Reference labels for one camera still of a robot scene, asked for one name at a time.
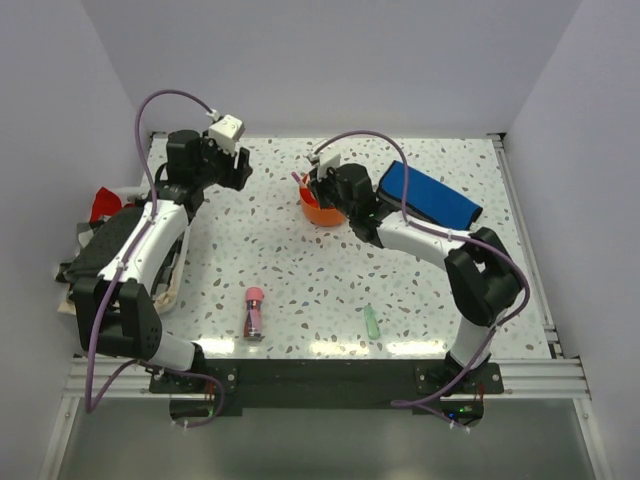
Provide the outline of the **orange round organizer container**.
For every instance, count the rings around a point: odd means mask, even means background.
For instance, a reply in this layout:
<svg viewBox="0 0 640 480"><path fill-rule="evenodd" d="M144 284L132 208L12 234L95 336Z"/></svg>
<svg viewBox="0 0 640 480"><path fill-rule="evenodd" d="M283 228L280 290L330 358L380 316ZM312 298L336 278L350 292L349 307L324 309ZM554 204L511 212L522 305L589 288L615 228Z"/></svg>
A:
<svg viewBox="0 0 640 480"><path fill-rule="evenodd" d="M314 225L337 227L345 221L344 215L335 208L321 208L310 189L300 187L299 197L304 216Z"/></svg>

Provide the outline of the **pink capped glitter tube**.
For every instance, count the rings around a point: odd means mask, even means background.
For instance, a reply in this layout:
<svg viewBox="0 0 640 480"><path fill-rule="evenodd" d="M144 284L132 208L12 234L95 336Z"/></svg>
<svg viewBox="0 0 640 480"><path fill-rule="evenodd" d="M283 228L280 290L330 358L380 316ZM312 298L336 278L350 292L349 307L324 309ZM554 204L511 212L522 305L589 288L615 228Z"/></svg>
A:
<svg viewBox="0 0 640 480"><path fill-rule="evenodd" d="M246 315L244 321L243 337L249 341L261 341L263 339L262 303L264 293L259 287L250 287L245 293Z"/></svg>

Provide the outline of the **green correction tape pen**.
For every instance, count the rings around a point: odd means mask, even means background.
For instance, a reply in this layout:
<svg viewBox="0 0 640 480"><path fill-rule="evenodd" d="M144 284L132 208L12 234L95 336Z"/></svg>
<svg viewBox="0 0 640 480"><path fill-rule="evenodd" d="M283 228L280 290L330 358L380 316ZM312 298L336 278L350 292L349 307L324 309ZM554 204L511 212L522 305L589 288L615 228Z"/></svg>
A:
<svg viewBox="0 0 640 480"><path fill-rule="evenodd" d="M381 335L379 324L376 317L376 312L370 303L364 306L363 314L368 338L370 340L379 339Z"/></svg>

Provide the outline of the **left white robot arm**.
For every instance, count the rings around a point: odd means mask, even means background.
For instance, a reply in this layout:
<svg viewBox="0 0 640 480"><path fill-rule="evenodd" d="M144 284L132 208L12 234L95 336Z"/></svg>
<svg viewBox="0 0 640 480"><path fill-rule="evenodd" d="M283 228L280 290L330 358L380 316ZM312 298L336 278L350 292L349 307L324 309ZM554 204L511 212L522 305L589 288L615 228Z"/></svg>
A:
<svg viewBox="0 0 640 480"><path fill-rule="evenodd" d="M207 368L197 346L164 331L152 299L171 254L185 251L192 220L206 188L240 191L252 173L249 151L238 146L241 121L223 117L205 132L169 134L166 162L140 206L121 209L81 251L79 264L100 259L94 274L72 282L78 332L88 353L141 360L172 370L185 392L200 390Z"/></svg>

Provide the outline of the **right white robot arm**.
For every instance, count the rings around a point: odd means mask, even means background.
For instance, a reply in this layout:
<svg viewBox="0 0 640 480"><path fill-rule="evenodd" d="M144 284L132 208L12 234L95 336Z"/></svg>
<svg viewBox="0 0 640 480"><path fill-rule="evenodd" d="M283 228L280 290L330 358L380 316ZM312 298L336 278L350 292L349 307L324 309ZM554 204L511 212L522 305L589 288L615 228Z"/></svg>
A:
<svg viewBox="0 0 640 480"><path fill-rule="evenodd" d="M481 380L479 366L489 357L497 327L522 310L511 307L530 286L497 234L447 230L419 220L381 199L360 164L314 167L307 185L322 207L344 215L356 237L380 249L406 253L442 269L461 314L456 338L447 352L448 386L469 392Z"/></svg>

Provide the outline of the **blue black pencil pouch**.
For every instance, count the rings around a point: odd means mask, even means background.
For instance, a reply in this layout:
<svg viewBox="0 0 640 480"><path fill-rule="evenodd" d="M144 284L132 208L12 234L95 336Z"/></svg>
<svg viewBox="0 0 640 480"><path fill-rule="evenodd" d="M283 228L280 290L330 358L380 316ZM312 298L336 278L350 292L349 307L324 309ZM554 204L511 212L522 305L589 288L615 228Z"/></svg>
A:
<svg viewBox="0 0 640 480"><path fill-rule="evenodd" d="M483 207L443 183L410 167L407 213L441 227L468 230ZM404 165L394 161L382 175L377 195L398 209L404 188Z"/></svg>

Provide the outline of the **pile of folded cloths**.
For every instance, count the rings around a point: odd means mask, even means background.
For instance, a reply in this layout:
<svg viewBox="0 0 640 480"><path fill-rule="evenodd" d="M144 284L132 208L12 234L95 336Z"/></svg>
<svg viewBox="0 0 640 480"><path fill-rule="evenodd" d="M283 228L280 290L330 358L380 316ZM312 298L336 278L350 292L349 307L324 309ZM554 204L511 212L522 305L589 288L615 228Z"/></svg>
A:
<svg viewBox="0 0 640 480"><path fill-rule="evenodd" d="M108 215L77 225L79 251L60 265L56 280L69 286L58 312L76 313L74 287L83 278L112 280L134 235L151 212L145 187L101 189L95 200L113 205ZM164 314L177 305L186 262L191 225L185 210L170 200L158 202L157 217L137 243L120 280L145 286L156 311Z"/></svg>

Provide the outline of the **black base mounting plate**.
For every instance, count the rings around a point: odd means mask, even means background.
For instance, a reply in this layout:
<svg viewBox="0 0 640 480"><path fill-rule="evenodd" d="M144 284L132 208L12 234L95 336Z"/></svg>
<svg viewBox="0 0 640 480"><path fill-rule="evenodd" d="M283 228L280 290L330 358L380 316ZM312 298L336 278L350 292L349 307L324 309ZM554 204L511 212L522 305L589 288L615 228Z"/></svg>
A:
<svg viewBox="0 0 640 480"><path fill-rule="evenodd" d="M164 374L149 391L170 397L174 419L204 417L208 407L225 416L246 409L389 409L394 400L432 395L455 377L443 360L208 359L205 373L222 384Z"/></svg>

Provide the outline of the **aluminium frame rail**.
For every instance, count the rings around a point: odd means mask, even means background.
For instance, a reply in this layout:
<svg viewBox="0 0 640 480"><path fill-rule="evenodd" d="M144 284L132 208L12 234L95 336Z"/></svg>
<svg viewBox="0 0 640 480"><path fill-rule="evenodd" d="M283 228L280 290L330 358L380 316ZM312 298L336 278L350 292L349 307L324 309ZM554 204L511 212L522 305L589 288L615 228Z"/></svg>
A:
<svg viewBox="0 0 640 480"><path fill-rule="evenodd" d="M112 374L123 364L124 360L98 356L94 365L92 395L96 396L101 387ZM80 398L85 396L85 376L88 362L86 358L74 358L71 369L66 378L63 395L65 397ZM126 367L111 383L104 398L133 399L151 395L149 386L151 375L139 365Z"/></svg>

